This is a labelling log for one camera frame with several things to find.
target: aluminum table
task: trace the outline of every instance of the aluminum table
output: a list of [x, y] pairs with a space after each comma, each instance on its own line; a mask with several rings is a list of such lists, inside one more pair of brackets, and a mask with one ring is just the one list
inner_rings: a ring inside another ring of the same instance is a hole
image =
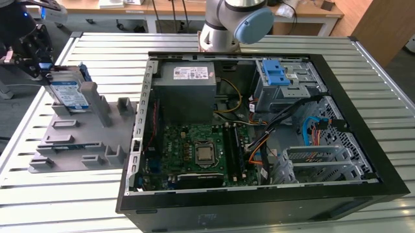
[[[241, 50], [324, 55], [412, 193], [337, 221], [217, 232], [415, 232], [415, 106], [360, 44], [344, 37], [269, 36]], [[108, 101], [137, 101], [148, 51], [197, 51], [196, 35], [73, 33], [56, 64], [82, 61]], [[0, 157], [0, 232], [137, 232], [114, 213], [120, 169], [26, 171], [52, 118], [50, 104], [41, 88]]]

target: blue hard drive label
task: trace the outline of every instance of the blue hard drive label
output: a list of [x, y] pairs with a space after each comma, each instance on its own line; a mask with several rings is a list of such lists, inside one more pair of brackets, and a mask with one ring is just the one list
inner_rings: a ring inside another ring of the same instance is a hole
[[88, 102], [82, 93], [78, 91], [78, 85], [74, 81], [58, 81], [50, 82], [50, 88], [69, 109], [86, 109]]

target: floor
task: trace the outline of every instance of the floor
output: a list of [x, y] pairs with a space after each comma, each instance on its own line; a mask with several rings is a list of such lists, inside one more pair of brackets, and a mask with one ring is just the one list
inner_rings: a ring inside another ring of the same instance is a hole
[[[70, 32], [101, 32], [101, 33], [118, 33], [121, 32], [116, 28], [114, 20], [94, 20], [94, 24], [89, 24], [85, 21], [69, 21], [62, 28], [57, 28], [53, 23], [45, 22], [46, 29], [53, 42], [53, 56], [57, 58], [60, 51], [64, 48]], [[120, 20], [124, 25], [125, 33], [132, 33], [133, 28], [137, 25], [142, 25], [138, 20]], [[189, 32], [196, 33], [201, 29], [202, 22], [190, 22]], [[161, 21], [162, 33], [173, 33], [173, 24], [170, 21]], [[385, 68], [387, 73], [396, 81], [397, 85], [407, 93], [412, 101], [415, 101], [415, 55], [408, 54], [405, 51], [400, 51], [395, 59]], [[12, 68], [0, 67], [0, 78], [6, 84], [36, 84], [28, 79], [8, 79], [9, 73], [20, 74], [20, 71]], [[9, 89], [14, 93], [14, 97], [10, 100], [0, 100], [0, 136], [10, 137], [20, 120], [25, 114], [25, 111], [36, 96], [38, 87], [32, 85], [9, 86]], [[6, 145], [6, 141], [0, 140], [0, 152]]]

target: wire bundle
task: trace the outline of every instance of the wire bundle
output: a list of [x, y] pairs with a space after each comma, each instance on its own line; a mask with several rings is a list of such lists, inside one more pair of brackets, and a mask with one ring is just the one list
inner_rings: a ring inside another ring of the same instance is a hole
[[237, 92], [238, 102], [237, 102], [236, 107], [233, 107], [232, 109], [216, 110], [216, 111], [213, 111], [213, 113], [230, 113], [230, 112], [234, 112], [241, 105], [241, 94], [240, 94], [240, 91], [237, 90], [236, 86], [226, 79], [221, 78], [221, 80], [225, 81], [230, 85], [230, 87], [234, 89], [234, 91]]
[[[258, 101], [258, 99], [253, 99], [253, 100], [250, 100], [249, 101], [249, 104], [253, 104], [254, 102], [257, 102]], [[248, 121], [249, 121], [249, 123], [250, 124], [260, 124], [260, 125], [266, 125], [268, 124], [268, 122], [266, 121], [261, 121], [261, 122], [258, 122], [258, 121], [253, 121], [253, 113], [250, 112], [249, 113], [249, 119], [248, 119]]]
[[254, 148], [252, 153], [250, 153], [250, 156], [249, 156], [249, 159], [248, 159], [248, 162], [250, 164], [260, 164], [260, 161], [253, 161], [253, 156], [254, 156], [254, 153], [256, 151], [262, 147], [265, 146], [265, 142], [269, 138], [269, 134], [274, 131], [274, 127], [277, 124], [281, 123], [281, 121], [284, 119], [286, 119], [293, 113], [294, 111], [297, 110], [297, 108], [308, 103], [308, 102], [313, 102], [313, 101], [320, 101], [320, 99], [323, 98], [323, 95], [316, 95], [316, 96], [312, 96], [306, 99], [300, 99], [298, 101], [296, 101], [292, 105], [289, 105], [288, 107], [285, 107], [274, 116], [273, 118], [270, 119], [270, 121], [268, 122], [266, 126], [265, 126], [265, 129], [264, 129], [264, 132], [261, 134], [261, 136], [258, 137], [258, 139], [256, 139], [249, 145], [248, 145], [248, 149], [250, 148]]
[[319, 146], [320, 145], [320, 134], [321, 130], [317, 130], [317, 127], [312, 127], [311, 136], [312, 136], [312, 145]]

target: black cable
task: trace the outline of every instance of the black cable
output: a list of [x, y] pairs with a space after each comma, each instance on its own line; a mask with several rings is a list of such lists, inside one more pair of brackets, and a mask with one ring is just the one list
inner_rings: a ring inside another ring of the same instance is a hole
[[294, 111], [302, 104], [312, 102], [312, 101], [319, 101], [323, 97], [324, 95], [316, 95], [309, 98], [300, 99], [293, 104], [290, 104], [288, 107], [285, 107], [270, 119], [270, 121], [268, 122], [265, 126], [264, 133], [260, 135], [258, 139], [256, 139], [249, 144], [248, 148], [252, 148], [252, 147], [254, 148], [254, 146], [266, 138], [266, 135], [269, 135], [269, 133], [274, 130], [274, 125], [277, 125], [284, 119], [286, 119], [294, 113]]
[[[229, 101], [225, 102], [225, 105], [226, 105], [226, 109], [229, 110], [229, 109], [230, 109], [230, 107], [229, 107]], [[238, 116], [237, 116], [237, 114], [236, 114], [234, 112], [229, 112], [229, 113], [233, 115], [233, 117], [236, 118], [236, 120], [241, 120], [241, 121], [242, 121], [242, 119], [238, 118]]]
[[268, 131], [268, 130], [273, 127], [273, 125], [277, 123], [277, 122], [274, 122], [274, 121], [276, 121], [276, 119], [278, 118], [280, 115], [282, 115], [285, 112], [290, 115], [290, 113], [293, 113], [293, 112], [297, 110], [297, 108], [298, 108], [302, 104], [305, 104], [305, 103], [308, 103], [308, 102], [313, 102], [313, 101], [320, 101], [323, 97], [324, 97], [324, 95], [315, 95], [315, 96], [312, 96], [312, 97], [309, 97], [309, 98], [300, 99], [300, 100], [296, 101], [293, 104], [290, 104], [288, 107], [285, 107], [285, 108], [274, 115], [274, 117], [270, 119], [270, 121], [268, 122], [268, 125], [266, 125], [266, 127], [265, 127], [265, 131]]
[[162, 33], [162, 31], [161, 31], [161, 23], [160, 23], [160, 19], [158, 19], [157, 10], [156, 10], [154, 0], [152, 0], [152, 2], [153, 2], [153, 9], [154, 9], [156, 18], [157, 18], [158, 31], [160, 31], [160, 33]]
[[294, 8], [293, 8], [289, 4], [286, 4], [286, 3], [284, 3], [284, 2], [281, 2], [281, 3], [285, 4], [286, 6], [289, 6], [290, 9], [293, 10], [292, 26], [290, 26], [290, 30], [289, 30], [289, 32], [288, 32], [288, 34], [286, 34], [286, 35], [289, 35], [289, 34], [292, 33], [292, 31], [293, 31], [296, 25], [297, 25], [297, 12], [296, 12]]
[[218, 115], [224, 120], [233, 122], [234, 120], [232, 120], [230, 118], [225, 117], [224, 115], [221, 115], [220, 113], [214, 113], [216, 115]]
[[273, 154], [273, 152], [272, 152], [270, 148], [268, 147], [268, 145], [266, 145], [266, 149], [268, 149], [268, 151], [270, 152], [270, 154], [272, 154], [274, 157], [277, 157], [277, 155]]
[[189, 22], [188, 22], [188, 18], [186, 18], [186, 9], [185, 9], [185, 3], [184, 0], [181, 0], [182, 2], [182, 8], [184, 8], [184, 16], [185, 16], [185, 24], [186, 24], [186, 33], [189, 33]]
[[177, 26], [176, 26], [176, 10], [174, 10], [174, 0], [170, 0], [170, 7], [173, 9], [173, 22], [174, 22], [174, 33], [177, 33]]

